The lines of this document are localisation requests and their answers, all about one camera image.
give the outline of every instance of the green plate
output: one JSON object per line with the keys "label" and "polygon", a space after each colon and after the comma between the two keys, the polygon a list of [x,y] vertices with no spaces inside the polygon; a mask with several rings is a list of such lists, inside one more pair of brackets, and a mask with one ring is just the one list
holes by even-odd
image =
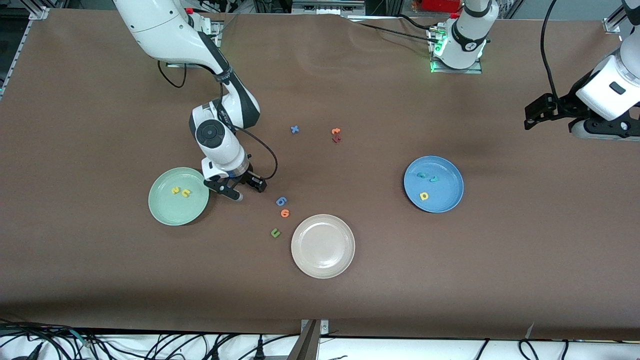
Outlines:
{"label": "green plate", "polygon": [[[209,189],[203,184],[204,176],[188,167],[173,168],[160,175],[149,191],[151,215],[164,225],[178,226],[195,220],[207,206]],[[173,188],[180,188],[177,194]],[[190,190],[189,197],[182,196]]]}

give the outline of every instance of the brown tabletop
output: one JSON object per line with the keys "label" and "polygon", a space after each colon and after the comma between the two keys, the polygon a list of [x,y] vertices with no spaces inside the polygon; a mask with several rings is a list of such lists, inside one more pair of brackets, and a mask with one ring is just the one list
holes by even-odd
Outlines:
{"label": "brown tabletop", "polygon": [[[524,130],[524,107],[548,92],[540,26],[498,21],[484,74],[464,76],[430,73],[419,40],[338,16],[238,16],[223,52],[259,101],[252,131],[280,169],[264,193],[212,193],[196,222],[169,227],[149,213],[149,188],[199,168],[187,119],[217,84],[189,69],[171,87],[116,12],[52,10],[0,101],[0,313],[252,332],[329,318],[341,334],[438,337],[521,338],[535,322],[538,338],[637,337],[640,147],[574,138],[567,121]],[[551,22],[547,37],[562,94],[618,45],[598,22]],[[269,153],[238,138],[270,173]],[[429,154],[464,177],[448,213],[404,194],[404,170]],[[330,280],[291,257],[294,229],[319,213],[356,238]]]}

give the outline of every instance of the cable connector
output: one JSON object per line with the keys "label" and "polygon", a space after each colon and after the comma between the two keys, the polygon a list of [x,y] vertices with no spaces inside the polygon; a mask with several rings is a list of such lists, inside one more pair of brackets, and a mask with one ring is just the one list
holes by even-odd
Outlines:
{"label": "cable connector", "polygon": [[262,335],[258,339],[258,346],[255,348],[255,356],[253,360],[265,360],[267,357],[264,355],[264,349],[262,349]]}

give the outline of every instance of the red container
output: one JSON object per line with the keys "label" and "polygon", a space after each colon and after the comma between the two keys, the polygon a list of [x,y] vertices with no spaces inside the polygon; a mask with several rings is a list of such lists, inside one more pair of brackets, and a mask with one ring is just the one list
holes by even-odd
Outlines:
{"label": "red container", "polygon": [[422,0],[422,9],[431,12],[454,13],[460,8],[460,0]]}

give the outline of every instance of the white plate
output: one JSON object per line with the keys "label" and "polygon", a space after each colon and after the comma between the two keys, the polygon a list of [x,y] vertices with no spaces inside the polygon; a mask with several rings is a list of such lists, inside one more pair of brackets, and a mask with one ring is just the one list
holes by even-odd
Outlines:
{"label": "white plate", "polygon": [[291,255],[305,274],[330,279],[349,267],[356,241],[349,226],[333,215],[314,215],[300,223],[291,239]]}

